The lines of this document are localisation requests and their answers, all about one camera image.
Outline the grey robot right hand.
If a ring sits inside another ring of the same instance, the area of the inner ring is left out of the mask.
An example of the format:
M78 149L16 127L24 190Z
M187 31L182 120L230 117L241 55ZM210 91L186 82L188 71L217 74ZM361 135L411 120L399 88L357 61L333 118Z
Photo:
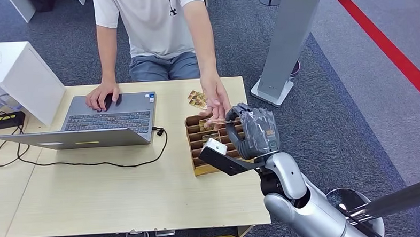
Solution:
M232 124L240 119L244 138L236 132ZM245 103L233 106L226 114L226 132L239 155L250 160L279 150L279 134L271 111L263 108L251 108Z

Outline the person's left hand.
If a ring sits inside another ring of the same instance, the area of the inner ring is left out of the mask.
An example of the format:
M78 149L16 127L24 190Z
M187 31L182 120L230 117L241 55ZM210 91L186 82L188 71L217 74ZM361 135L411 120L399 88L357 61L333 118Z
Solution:
M226 89L217 72L202 73L200 85L206 97L207 108L199 116L210 116L213 120L225 120L226 114L231 110Z

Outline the person's right hand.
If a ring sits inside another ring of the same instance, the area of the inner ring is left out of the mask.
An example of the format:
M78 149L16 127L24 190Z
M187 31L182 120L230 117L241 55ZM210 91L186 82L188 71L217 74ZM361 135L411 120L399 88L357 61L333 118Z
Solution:
M105 112L107 110L107 97L110 96L108 101L117 102L120 90L114 78L103 78L101 84L93 89L85 97L86 105L92 110Z

